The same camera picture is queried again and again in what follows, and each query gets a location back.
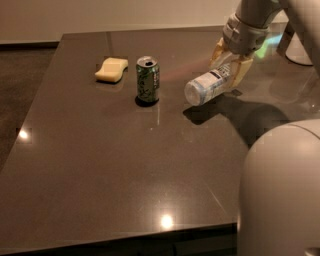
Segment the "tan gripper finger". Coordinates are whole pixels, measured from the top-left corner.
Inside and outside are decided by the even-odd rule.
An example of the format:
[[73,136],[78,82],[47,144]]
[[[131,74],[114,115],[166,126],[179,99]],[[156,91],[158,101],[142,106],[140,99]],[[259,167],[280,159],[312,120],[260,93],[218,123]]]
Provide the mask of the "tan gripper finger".
[[234,88],[239,85],[246,73],[251,68],[253,58],[251,56],[240,56],[238,59],[231,61],[231,78],[230,87]]
[[223,64],[229,63],[233,69],[236,69],[239,64],[237,63],[235,57],[236,55],[230,51],[224,39],[220,38],[212,53],[209,62],[209,68],[216,69]]

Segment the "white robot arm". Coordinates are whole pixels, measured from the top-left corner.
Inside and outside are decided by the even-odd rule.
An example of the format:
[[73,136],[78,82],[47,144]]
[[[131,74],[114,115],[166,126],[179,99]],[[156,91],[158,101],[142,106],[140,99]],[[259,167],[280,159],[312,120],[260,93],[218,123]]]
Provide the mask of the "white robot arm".
[[[237,55],[231,84],[238,84],[243,62],[261,47],[280,11],[320,73],[319,0],[240,0],[210,65],[222,64],[226,53]],[[249,150],[239,188],[237,256],[319,256],[319,126],[317,119],[279,126]]]

